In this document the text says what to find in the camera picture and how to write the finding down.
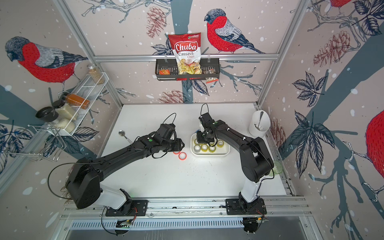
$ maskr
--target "metal vent grille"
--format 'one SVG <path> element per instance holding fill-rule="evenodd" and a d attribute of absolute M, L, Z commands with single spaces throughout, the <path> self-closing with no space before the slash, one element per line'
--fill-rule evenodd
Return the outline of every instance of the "metal vent grille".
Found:
<path fill-rule="evenodd" d="M 118 219 L 103 219 L 106 229 L 127 230 L 116 228 Z M 243 218 L 165 218 L 165 219 L 139 219 L 137 218 L 130 230 L 163 230 L 186 228 L 242 228 Z M 70 230 L 101 230 L 100 220 L 74 220 Z"/>

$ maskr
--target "snack packet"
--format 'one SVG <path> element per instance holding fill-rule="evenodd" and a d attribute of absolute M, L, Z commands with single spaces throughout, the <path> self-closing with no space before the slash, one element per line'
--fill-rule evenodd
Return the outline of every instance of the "snack packet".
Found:
<path fill-rule="evenodd" d="M 168 35 L 179 74 L 202 74 L 200 67 L 201 33 Z"/>

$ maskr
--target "red tape roll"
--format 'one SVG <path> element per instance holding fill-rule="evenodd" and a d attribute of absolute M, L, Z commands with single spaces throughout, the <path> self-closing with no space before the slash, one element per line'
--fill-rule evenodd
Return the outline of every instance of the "red tape roll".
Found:
<path fill-rule="evenodd" d="M 181 152 L 181 153 L 179 154 L 179 159 L 180 159 L 181 161 L 184 161 L 185 159 L 187 159 L 187 154 L 186 154 L 185 152 Z"/>

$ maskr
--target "spice jar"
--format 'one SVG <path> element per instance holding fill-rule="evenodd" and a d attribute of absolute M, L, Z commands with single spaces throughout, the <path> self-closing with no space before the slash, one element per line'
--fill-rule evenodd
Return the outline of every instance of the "spice jar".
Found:
<path fill-rule="evenodd" d="M 100 72 L 100 69 L 98 67 L 96 67 L 95 64 L 89 64 L 87 67 L 89 69 L 88 72 L 89 72 L 90 76 L 92 77 L 93 81 L 96 84 L 103 84 L 104 79 L 101 77 L 102 74 Z"/>
<path fill-rule="evenodd" d="M 35 117 L 43 120 L 53 127 L 59 127 L 68 133 L 75 129 L 74 123 L 66 118 L 61 117 L 53 107 L 44 107 L 40 109 L 37 111 Z"/>
<path fill-rule="evenodd" d="M 76 120 L 77 116 L 79 115 L 76 113 L 76 111 L 71 108 L 71 106 L 65 102 L 63 99 L 59 99 L 55 102 L 53 102 L 52 106 L 55 108 L 55 111 L 62 116 L 63 118 L 66 118 L 68 120 Z"/>
<path fill-rule="evenodd" d="M 88 99 L 82 98 L 73 93 L 66 93 L 63 95 L 63 99 L 71 106 L 81 107 L 82 109 L 87 109 L 90 105 L 90 101 Z"/>

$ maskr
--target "spoon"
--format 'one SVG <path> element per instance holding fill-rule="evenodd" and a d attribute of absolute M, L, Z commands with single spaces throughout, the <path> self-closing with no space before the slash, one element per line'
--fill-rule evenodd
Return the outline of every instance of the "spoon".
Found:
<path fill-rule="evenodd" d="M 122 136 L 122 137 L 125 137 L 125 139 L 127 139 L 128 142 L 129 142 L 130 144 L 132 144 L 132 141 L 131 141 L 129 138 L 127 138 L 127 137 L 125 136 L 125 132 L 124 132 L 123 130 L 120 130 L 120 131 L 119 131 L 119 135 Z"/>

